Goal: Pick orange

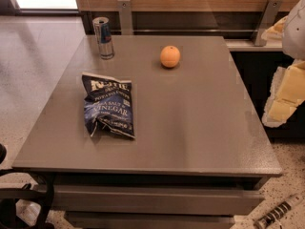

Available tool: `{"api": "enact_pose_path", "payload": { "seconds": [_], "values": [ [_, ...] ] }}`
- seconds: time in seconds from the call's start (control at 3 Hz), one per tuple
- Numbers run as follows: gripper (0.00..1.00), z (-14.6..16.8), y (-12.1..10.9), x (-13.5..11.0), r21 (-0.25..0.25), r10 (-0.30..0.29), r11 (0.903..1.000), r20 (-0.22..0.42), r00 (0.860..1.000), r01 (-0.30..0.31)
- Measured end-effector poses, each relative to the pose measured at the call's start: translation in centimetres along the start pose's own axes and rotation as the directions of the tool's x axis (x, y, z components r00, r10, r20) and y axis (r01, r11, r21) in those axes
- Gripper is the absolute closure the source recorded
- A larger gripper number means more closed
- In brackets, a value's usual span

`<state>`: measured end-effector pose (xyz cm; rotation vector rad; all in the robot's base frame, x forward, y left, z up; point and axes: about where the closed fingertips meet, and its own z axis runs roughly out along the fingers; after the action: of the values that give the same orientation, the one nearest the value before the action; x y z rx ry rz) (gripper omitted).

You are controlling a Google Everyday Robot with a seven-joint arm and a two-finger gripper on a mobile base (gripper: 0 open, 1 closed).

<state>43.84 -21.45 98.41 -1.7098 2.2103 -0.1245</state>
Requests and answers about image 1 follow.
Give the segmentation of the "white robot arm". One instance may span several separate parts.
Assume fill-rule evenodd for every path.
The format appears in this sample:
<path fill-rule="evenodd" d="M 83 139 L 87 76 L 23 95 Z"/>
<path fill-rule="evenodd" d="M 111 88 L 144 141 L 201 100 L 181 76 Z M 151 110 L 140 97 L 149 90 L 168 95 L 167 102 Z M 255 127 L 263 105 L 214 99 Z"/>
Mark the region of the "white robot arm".
<path fill-rule="evenodd" d="M 294 60 L 288 68 L 276 69 L 264 107 L 262 123 L 277 128 L 305 101 L 305 0 L 265 30 L 262 38 L 280 40 L 283 52 Z"/>

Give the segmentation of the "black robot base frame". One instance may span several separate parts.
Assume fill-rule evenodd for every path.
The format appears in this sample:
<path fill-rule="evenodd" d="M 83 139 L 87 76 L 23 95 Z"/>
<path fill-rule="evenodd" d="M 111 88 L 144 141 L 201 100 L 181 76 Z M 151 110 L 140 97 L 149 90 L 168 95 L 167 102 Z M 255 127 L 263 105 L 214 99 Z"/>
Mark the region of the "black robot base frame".
<path fill-rule="evenodd" d="M 31 184 L 26 183 L 21 188 L 0 189 L 0 229 L 55 229 L 52 223 L 47 222 L 47 217 L 54 198 L 53 184 L 40 175 L 46 185 L 45 192 L 31 189 Z M 30 201 L 40 206 L 34 225 L 28 225 L 17 216 L 16 203 L 20 200 Z"/>

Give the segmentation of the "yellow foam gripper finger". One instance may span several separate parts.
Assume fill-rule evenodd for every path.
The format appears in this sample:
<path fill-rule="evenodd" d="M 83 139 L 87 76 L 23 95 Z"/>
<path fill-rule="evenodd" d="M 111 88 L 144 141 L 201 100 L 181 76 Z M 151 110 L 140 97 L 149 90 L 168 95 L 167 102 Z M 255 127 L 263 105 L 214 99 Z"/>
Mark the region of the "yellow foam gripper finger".
<path fill-rule="evenodd" d="M 286 16 L 279 19 L 274 25 L 270 26 L 267 30 L 265 30 L 262 33 L 261 38 L 266 41 L 281 40 L 286 20 L 287 20 Z"/>
<path fill-rule="evenodd" d="M 295 60 L 288 68 L 278 67 L 264 107 L 262 123 L 271 128 L 279 127 L 304 101 L 305 61 Z"/>

